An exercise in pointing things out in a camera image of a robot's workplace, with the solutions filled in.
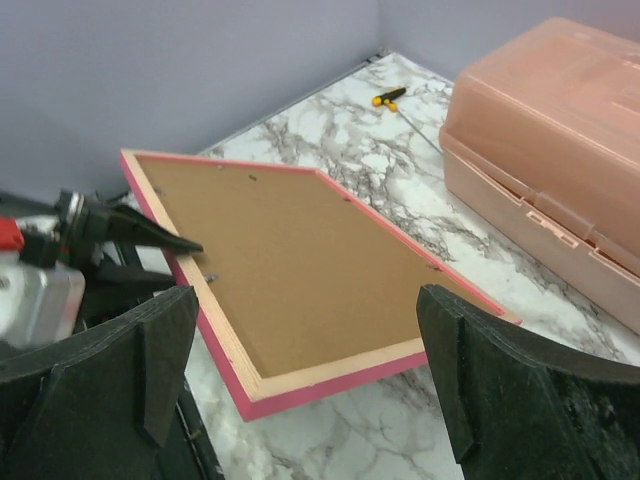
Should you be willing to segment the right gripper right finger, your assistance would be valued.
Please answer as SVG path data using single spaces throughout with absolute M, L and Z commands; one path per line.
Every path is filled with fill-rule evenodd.
M 440 285 L 417 319 L 467 479 L 636 479 L 639 369 L 510 324 Z

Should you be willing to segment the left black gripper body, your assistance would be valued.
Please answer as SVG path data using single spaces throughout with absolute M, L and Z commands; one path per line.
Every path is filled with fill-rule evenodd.
M 52 228 L 43 230 L 32 222 L 20 228 L 22 263 L 41 269 L 62 264 L 82 272 L 88 280 L 130 278 L 126 264 L 117 264 L 102 253 L 105 243 L 122 242 L 114 221 L 118 214 L 130 212 L 128 205 L 63 190 L 49 212 L 54 220 Z

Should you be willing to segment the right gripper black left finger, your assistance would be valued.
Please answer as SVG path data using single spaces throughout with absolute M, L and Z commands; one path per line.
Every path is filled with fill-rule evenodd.
M 125 314 L 1 362 L 4 479 L 149 479 L 199 313 L 172 287 Z

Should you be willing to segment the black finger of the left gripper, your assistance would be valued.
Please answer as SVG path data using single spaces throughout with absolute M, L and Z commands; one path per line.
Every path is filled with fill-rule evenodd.
M 199 243 L 177 236 L 125 204 L 103 206 L 104 239 L 156 247 L 175 254 L 204 251 Z

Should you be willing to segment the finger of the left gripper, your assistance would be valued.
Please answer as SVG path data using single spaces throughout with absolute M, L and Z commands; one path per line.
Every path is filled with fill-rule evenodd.
M 88 300 L 130 300 L 176 285 L 172 275 L 114 263 L 92 267 L 85 278 Z

